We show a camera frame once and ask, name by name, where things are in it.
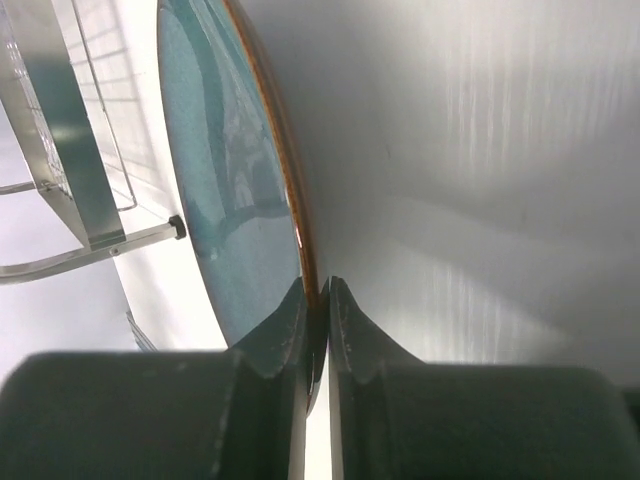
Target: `black object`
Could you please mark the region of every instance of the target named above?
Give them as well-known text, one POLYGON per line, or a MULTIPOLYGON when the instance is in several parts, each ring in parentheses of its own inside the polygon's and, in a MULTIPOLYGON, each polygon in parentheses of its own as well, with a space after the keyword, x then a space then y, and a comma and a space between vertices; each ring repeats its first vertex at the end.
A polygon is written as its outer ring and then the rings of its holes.
POLYGON ((296 281, 223 353, 32 357, 0 395, 0 478, 302 478, 327 331, 336 479, 640 478, 637 429, 600 375, 427 365, 344 281, 328 298, 308 311, 296 281))

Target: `dish rack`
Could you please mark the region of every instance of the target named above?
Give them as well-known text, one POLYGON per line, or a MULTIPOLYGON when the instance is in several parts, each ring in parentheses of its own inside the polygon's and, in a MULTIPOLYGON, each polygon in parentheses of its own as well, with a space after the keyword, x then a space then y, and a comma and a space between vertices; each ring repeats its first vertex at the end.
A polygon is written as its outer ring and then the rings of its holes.
MULTIPOLYGON (((90 58, 89 66, 95 81, 90 58)), ((98 96, 111 128, 99 90, 98 96)), ((186 236, 179 216, 135 233, 124 232, 119 211, 135 208, 137 200, 118 155, 131 204, 121 209, 116 205, 50 0, 0 1, 0 100, 32 177, 32 182, 0 187, 0 195, 36 190, 82 244, 34 262, 0 266, 0 285, 50 277, 186 236)), ((112 140, 118 153, 113 135, 112 140)))

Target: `blue plate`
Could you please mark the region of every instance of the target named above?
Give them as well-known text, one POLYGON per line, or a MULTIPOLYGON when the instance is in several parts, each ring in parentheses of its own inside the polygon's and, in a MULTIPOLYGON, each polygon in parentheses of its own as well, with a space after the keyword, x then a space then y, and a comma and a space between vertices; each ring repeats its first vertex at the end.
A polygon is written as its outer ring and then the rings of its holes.
POLYGON ((231 345, 317 279, 291 135, 260 47, 231 2, 161 0, 160 85, 202 277, 231 345))

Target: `metal bar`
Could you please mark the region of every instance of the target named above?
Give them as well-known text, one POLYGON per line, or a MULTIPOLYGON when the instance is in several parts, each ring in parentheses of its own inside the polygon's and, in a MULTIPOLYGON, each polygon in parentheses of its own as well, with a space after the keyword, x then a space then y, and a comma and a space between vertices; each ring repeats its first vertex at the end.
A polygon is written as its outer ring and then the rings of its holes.
POLYGON ((6 185, 0 187, 1 195, 11 195, 12 193, 27 192, 29 190, 35 190, 36 185, 33 182, 16 183, 15 185, 6 185))
POLYGON ((40 280, 75 270, 76 268, 85 267, 108 258, 117 257, 118 255, 147 247, 163 240, 170 238, 180 239, 185 235, 186 232, 182 219, 178 216, 171 217, 168 223, 126 235, 124 240, 116 243, 107 243, 102 247, 98 245, 93 248, 79 248, 78 250, 61 253, 60 255, 44 258, 35 262, 1 266, 0 285, 12 285, 40 280))
POLYGON ((73 7, 73 14, 76 17, 78 30, 80 31, 80 38, 82 40, 82 47, 84 49, 84 53, 87 57, 87 64, 89 65, 89 70, 91 71, 91 77, 93 78, 93 83, 95 84, 96 92, 98 94, 98 101, 100 102, 100 108, 102 109, 104 119, 107 122, 109 135, 111 136, 111 143, 113 143, 113 148, 115 148, 116 156, 118 157, 118 161, 120 162, 120 166, 122 167, 122 173, 124 174, 124 181, 127 184, 127 188, 129 189, 129 194, 131 196, 131 205, 118 208, 119 212, 125 212, 127 210, 132 210, 136 208, 138 206, 138 199, 136 198, 136 194, 133 191, 133 186, 131 185, 131 179, 129 178, 127 167, 125 166, 124 160, 122 158, 122 152, 120 151, 120 147, 118 146, 118 142, 116 140, 116 133, 113 130, 111 119, 109 118, 109 114, 107 113, 107 107, 104 103, 104 96, 102 95, 102 89, 100 88, 100 83, 98 82, 98 75, 96 74, 95 66, 93 65, 93 61, 91 60, 91 53, 89 52, 87 36, 85 35, 84 27, 82 26, 82 21, 80 20, 80 13, 78 12, 78 5, 76 4, 76 0, 71 0, 71 6, 73 7))

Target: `metal dish rack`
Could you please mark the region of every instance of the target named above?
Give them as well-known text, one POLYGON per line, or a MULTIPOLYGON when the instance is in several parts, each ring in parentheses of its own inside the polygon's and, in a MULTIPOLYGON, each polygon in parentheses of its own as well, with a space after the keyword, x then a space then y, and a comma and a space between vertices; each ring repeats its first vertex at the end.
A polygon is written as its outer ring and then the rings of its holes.
MULTIPOLYGON (((82 244, 35 262, 0 266, 0 285, 57 275, 186 235, 179 216, 125 234, 50 0, 0 0, 0 100, 33 179, 2 186, 0 195, 37 190, 82 244)), ((132 204, 121 211, 137 206, 124 165, 123 173, 132 204)))

